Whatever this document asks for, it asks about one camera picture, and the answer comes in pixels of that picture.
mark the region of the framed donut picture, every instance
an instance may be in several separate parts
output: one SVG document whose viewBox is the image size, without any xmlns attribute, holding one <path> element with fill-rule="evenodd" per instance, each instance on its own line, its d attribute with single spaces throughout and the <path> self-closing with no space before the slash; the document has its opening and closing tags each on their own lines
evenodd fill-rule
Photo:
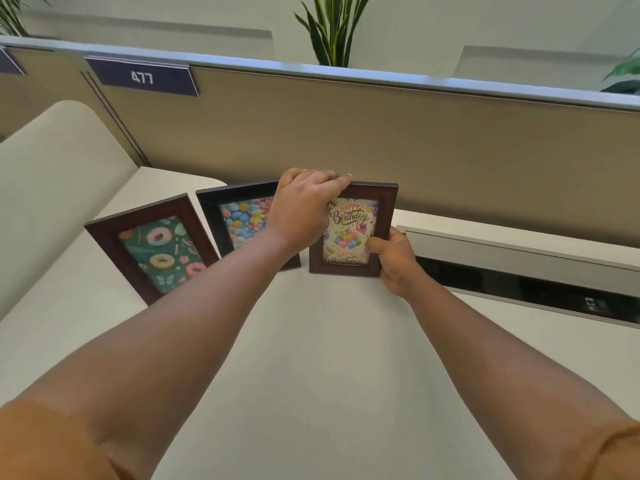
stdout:
<svg viewBox="0 0 640 480">
<path fill-rule="evenodd" d="M 265 228 L 277 188 L 278 181 L 272 180 L 196 192 L 221 257 L 240 249 Z M 281 271 L 300 266 L 300 256 L 296 255 Z"/>
<path fill-rule="evenodd" d="M 309 272 L 344 276 L 380 276 L 380 259 L 369 255 L 371 236 L 388 239 L 397 184 L 352 182 L 329 204 L 329 227 L 309 248 Z"/>
<path fill-rule="evenodd" d="M 148 305 L 218 261 L 187 194 L 87 222 L 84 228 Z"/>
</svg>

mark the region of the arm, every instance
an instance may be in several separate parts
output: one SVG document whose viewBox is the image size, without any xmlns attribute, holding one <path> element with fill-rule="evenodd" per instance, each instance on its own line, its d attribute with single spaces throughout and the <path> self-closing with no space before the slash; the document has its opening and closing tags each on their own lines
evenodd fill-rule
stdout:
<svg viewBox="0 0 640 480">
<path fill-rule="evenodd" d="M 432 280 L 409 240 L 371 238 L 382 279 L 411 305 L 454 386 L 520 480 L 547 479 L 598 428 L 629 416 L 581 377 L 526 345 Z"/>
<path fill-rule="evenodd" d="M 351 182 L 286 172 L 266 229 L 196 279 L 62 360 L 21 396 L 81 420 L 114 462 L 145 480 L 194 410 L 281 266 L 318 240 Z"/>
</svg>

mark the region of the forearm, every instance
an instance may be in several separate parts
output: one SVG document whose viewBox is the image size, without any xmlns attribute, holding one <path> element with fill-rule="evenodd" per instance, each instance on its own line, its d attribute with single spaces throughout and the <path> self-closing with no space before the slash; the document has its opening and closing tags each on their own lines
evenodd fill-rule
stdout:
<svg viewBox="0 0 640 480">
<path fill-rule="evenodd" d="M 426 274 L 409 286 L 408 301 L 453 384 L 519 479 L 547 478 L 595 428 L 628 420 L 592 384 Z"/>
<path fill-rule="evenodd" d="M 84 420 L 95 441 L 149 477 L 290 257 L 264 233 L 69 355 L 23 393 Z"/>
</svg>

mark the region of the person's left hand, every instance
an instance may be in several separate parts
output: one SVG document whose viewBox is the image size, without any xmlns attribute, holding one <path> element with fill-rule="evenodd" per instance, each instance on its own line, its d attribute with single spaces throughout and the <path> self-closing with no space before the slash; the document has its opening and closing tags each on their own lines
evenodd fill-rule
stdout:
<svg viewBox="0 0 640 480">
<path fill-rule="evenodd" d="M 265 232 L 277 234 L 292 253 L 308 248 L 329 227 L 329 201 L 350 183 L 351 175 L 339 177 L 334 171 L 286 171 L 273 198 Z"/>
</svg>

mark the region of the cubicle wall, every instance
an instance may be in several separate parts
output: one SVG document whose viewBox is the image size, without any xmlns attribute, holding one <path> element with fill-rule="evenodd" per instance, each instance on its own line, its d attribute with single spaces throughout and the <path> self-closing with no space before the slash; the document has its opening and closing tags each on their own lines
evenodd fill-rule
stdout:
<svg viewBox="0 0 640 480">
<path fill-rule="evenodd" d="M 0 45 L 21 45 L 11 51 L 28 73 L 0 75 L 0 134 L 76 99 L 156 168 L 229 183 L 332 168 L 399 183 L 402 209 L 640 246 L 634 96 L 59 41 Z M 199 96 L 103 85 L 86 54 L 185 64 Z"/>
</svg>

